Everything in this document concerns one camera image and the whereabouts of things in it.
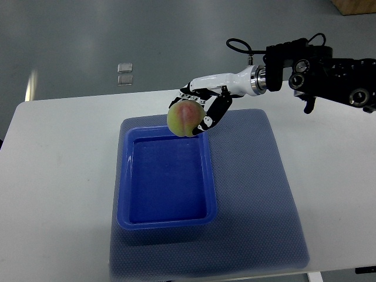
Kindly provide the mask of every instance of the robotic hand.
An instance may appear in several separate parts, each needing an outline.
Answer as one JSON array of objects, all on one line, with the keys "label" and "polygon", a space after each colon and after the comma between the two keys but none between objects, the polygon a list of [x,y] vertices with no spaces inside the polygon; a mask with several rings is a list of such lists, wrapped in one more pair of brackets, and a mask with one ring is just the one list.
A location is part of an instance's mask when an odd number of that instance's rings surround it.
[{"label": "robotic hand", "polygon": [[[323,44],[310,45],[317,36],[323,37]],[[247,50],[236,48],[231,42],[242,43]],[[193,129],[193,135],[197,135],[219,122],[233,98],[245,94],[258,96],[266,90],[279,91],[283,69],[292,67],[288,84],[294,89],[294,96],[307,102],[305,113],[313,111],[316,97],[363,108],[367,113],[376,111],[376,60],[333,58],[333,50],[325,46],[325,42],[325,35],[318,33],[309,40],[301,38],[268,46],[265,51],[253,51],[246,42],[231,38],[226,45],[248,54],[249,66],[238,74],[224,73],[193,79],[180,89],[169,108],[181,100],[195,100],[204,107],[207,100],[216,97],[204,119]],[[265,66],[252,64],[255,54],[264,54]]]}]

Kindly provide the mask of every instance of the blue plastic bin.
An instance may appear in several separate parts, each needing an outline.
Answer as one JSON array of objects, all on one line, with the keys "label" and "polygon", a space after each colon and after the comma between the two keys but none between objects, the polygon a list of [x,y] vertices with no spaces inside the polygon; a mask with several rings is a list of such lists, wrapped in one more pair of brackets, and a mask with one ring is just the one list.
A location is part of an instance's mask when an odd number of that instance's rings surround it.
[{"label": "blue plastic bin", "polygon": [[193,226],[217,214],[207,134],[139,127],[124,139],[117,221],[126,230]]}]

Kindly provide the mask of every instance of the blue rubber mat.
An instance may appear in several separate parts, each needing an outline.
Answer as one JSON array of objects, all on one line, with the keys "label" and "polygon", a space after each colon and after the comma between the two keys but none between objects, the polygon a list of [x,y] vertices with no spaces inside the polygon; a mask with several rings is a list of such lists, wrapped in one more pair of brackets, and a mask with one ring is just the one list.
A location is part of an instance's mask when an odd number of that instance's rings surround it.
[{"label": "blue rubber mat", "polygon": [[112,281],[162,281],[304,268],[307,246],[268,118],[232,110],[208,131],[217,216],[202,226],[124,230],[116,219],[125,133],[166,124],[136,117],[120,128],[110,244]]}]

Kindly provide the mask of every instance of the gray floor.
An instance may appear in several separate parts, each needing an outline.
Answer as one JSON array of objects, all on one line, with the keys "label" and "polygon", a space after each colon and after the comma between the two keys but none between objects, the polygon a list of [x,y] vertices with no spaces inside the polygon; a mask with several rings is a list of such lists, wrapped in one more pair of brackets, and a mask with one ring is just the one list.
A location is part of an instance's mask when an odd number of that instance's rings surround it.
[{"label": "gray floor", "polygon": [[[241,71],[246,55],[226,47],[231,37],[263,49],[324,32],[335,57],[361,59],[376,58],[375,31],[376,14],[341,16],[329,0],[0,0],[0,139],[33,71],[34,99],[176,89],[198,76]],[[121,62],[133,63],[132,86],[116,86]],[[323,277],[376,280],[354,270]]]}]

